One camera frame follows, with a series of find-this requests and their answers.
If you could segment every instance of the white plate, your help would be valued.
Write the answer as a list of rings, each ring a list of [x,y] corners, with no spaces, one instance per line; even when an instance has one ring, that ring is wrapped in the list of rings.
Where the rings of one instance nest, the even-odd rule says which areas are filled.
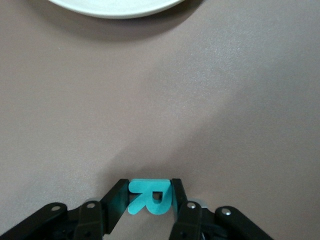
[[[169,9],[184,0],[49,0],[71,11],[105,19],[131,19]]]

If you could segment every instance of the screw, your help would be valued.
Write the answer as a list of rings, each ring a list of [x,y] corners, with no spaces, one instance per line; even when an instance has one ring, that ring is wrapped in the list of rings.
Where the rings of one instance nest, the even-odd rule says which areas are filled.
[[[196,204],[192,201],[188,202],[186,205],[188,208],[190,209],[195,209],[196,208]]]
[[[96,206],[96,205],[95,205],[93,202],[91,202],[91,203],[89,203],[86,207],[87,207],[88,209],[93,209],[95,206]]]
[[[227,216],[231,215],[231,211],[228,208],[222,208],[221,212]]]
[[[53,208],[51,208],[51,211],[58,211],[61,207],[60,206],[54,206]]]

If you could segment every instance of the metal screw head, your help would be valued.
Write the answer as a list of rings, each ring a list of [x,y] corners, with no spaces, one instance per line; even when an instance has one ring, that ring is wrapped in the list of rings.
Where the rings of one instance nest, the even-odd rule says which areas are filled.
[[[95,206],[96,206],[96,205],[95,205],[93,202],[91,202],[91,203],[89,203],[86,207],[87,207],[88,209],[93,209]]]
[[[186,205],[188,208],[190,209],[195,209],[196,208],[196,204],[192,201],[188,202]]]
[[[231,215],[231,211],[228,208],[222,208],[221,212],[227,216]]]
[[[53,208],[51,208],[51,211],[58,211],[61,207],[60,206],[54,206]]]

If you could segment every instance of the gray table surface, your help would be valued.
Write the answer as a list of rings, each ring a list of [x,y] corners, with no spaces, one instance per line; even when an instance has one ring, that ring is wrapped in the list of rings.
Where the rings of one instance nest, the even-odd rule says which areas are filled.
[[[186,0],[107,20],[0,2],[0,234],[120,178],[181,178],[276,240],[320,237],[320,1]],[[164,240],[172,212],[108,239]]]

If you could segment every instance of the plate rim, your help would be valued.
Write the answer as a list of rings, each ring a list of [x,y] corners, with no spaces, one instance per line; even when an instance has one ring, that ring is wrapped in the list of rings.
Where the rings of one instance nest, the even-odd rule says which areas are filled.
[[[48,1],[62,8],[70,10],[72,12],[76,12],[76,13],[91,16],[91,17],[104,18],[104,19],[134,19],[134,18],[145,17],[145,16],[162,12],[164,10],[174,7],[175,5],[178,5],[179,3],[185,0],[171,0],[169,4],[168,3],[164,5],[160,4],[157,7],[150,7],[149,9],[143,10],[143,11],[136,10],[131,12],[130,14],[120,13],[120,12],[116,14],[114,13],[112,14],[111,12],[107,12],[105,10],[101,10],[101,11],[86,10],[86,9],[83,9],[82,7],[75,7],[73,4],[68,4],[66,0],[48,0]]]

